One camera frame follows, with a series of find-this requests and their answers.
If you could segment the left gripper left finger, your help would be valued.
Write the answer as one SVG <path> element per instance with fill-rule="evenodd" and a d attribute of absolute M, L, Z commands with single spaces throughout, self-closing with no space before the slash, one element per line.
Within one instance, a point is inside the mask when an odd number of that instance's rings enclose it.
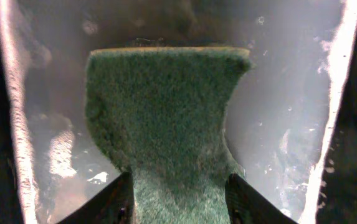
<path fill-rule="evenodd" d="M 58 224 L 132 224 L 133 176 L 124 172 Z"/>

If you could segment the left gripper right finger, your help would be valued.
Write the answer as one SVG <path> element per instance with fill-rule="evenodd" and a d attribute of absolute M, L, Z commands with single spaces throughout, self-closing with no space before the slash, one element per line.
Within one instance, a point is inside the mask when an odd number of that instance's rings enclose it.
<path fill-rule="evenodd" d="M 228 177 L 225 198 L 231 224 L 297 224 L 238 174 Z"/>

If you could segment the green yellow scrub sponge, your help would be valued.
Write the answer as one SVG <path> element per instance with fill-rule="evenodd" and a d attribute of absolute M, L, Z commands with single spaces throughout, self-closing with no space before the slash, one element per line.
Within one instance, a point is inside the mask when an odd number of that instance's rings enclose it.
<path fill-rule="evenodd" d="M 116 169 L 132 172 L 137 223 L 229 222 L 224 185 L 242 167 L 224 122 L 248 55 L 233 47 L 90 54 L 87 128 Z"/>

